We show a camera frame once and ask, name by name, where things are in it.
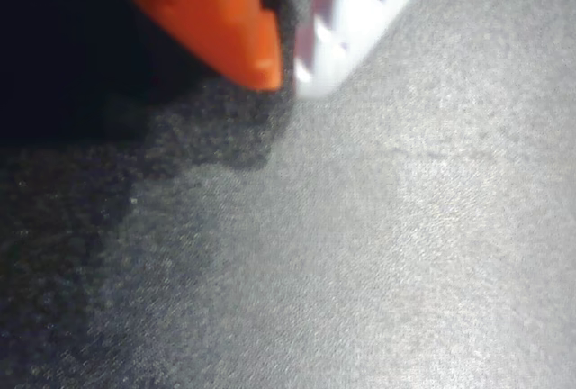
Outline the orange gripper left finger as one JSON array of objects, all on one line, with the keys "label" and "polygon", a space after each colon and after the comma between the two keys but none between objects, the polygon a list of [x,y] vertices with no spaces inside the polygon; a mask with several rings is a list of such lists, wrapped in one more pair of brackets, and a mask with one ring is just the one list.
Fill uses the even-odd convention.
[{"label": "orange gripper left finger", "polygon": [[252,90],[282,84],[275,13],[261,0],[133,0],[154,23],[223,76]]}]

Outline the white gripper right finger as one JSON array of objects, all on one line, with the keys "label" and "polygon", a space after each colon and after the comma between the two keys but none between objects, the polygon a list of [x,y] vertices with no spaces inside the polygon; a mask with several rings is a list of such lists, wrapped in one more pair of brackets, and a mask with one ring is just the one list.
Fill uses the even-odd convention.
[{"label": "white gripper right finger", "polygon": [[362,64],[410,0],[312,0],[293,51],[297,97],[335,92]]}]

